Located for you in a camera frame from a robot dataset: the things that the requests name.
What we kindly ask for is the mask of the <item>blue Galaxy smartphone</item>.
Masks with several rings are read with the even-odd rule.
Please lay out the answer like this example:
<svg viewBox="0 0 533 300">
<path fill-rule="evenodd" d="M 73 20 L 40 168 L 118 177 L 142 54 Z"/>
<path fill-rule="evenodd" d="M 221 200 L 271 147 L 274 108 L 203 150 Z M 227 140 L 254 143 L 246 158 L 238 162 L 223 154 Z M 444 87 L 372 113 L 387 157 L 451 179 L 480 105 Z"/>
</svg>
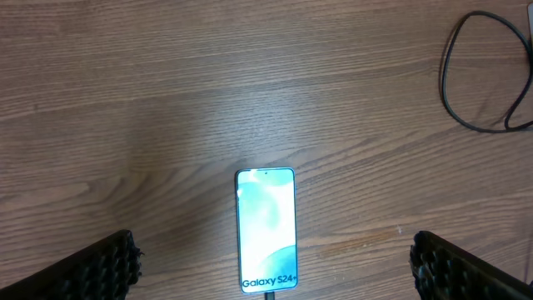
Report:
<svg viewBox="0 0 533 300">
<path fill-rule="evenodd" d="M 249 168 L 235 176 L 240 289 L 274 300 L 298 285 L 296 173 Z"/>
</svg>

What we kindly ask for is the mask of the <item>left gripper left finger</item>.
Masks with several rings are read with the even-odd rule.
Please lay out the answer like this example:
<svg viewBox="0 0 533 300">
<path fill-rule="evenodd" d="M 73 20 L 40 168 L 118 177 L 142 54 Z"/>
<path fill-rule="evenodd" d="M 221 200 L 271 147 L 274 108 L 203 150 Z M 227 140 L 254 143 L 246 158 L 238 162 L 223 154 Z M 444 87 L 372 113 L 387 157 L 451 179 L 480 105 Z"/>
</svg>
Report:
<svg viewBox="0 0 533 300">
<path fill-rule="evenodd" d="M 1 289 L 1 300 L 124 300 L 141 272 L 132 232 L 119 230 Z"/>
</svg>

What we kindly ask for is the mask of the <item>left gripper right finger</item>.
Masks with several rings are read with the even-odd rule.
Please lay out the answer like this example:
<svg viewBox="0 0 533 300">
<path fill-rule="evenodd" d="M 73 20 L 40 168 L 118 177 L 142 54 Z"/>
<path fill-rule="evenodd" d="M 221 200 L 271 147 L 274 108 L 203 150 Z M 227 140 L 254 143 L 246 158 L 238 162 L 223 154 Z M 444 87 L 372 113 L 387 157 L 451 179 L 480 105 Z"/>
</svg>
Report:
<svg viewBox="0 0 533 300">
<path fill-rule="evenodd" d="M 435 235 L 420 231 L 410 249 L 422 300 L 532 300 L 532 285 Z"/>
</svg>

